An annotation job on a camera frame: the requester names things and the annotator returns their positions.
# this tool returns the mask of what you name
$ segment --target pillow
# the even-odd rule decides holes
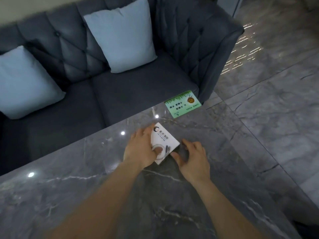
[[[101,10],[84,19],[111,68],[120,73],[157,58],[147,0],[136,0],[123,8]]]
[[[8,118],[22,118],[64,96],[65,92],[23,46],[0,56],[0,111]]]

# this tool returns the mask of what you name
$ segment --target marble table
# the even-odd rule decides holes
[[[57,226],[122,161],[130,134],[157,121],[178,140],[202,142],[211,180],[262,233],[300,238],[203,107],[173,119],[163,103],[1,176],[1,238],[38,238]],[[200,197],[169,156],[138,176],[117,237],[199,239],[216,234]]]

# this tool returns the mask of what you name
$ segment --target green card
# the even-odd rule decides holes
[[[189,90],[165,101],[165,105],[173,118],[176,118],[200,107],[201,103],[197,100],[193,92]]]

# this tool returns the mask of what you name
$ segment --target person's left arm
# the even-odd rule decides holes
[[[85,200],[50,235],[51,239],[109,238],[133,183],[143,168],[151,165],[161,148],[152,151],[151,132],[154,124],[131,135],[125,148],[124,161],[96,193]]]

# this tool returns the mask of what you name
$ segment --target hand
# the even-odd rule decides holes
[[[131,135],[124,151],[124,162],[132,162],[142,170],[156,160],[157,155],[162,152],[162,148],[155,148],[152,151],[151,133],[154,126],[152,124],[145,129],[139,128]]]
[[[202,147],[200,142],[189,142],[186,139],[182,141],[189,151],[188,162],[184,162],[178,153],[171,153],[182,175],[193,186],[198,182],[210,181],[209,162],[206,157],[205,148]]]

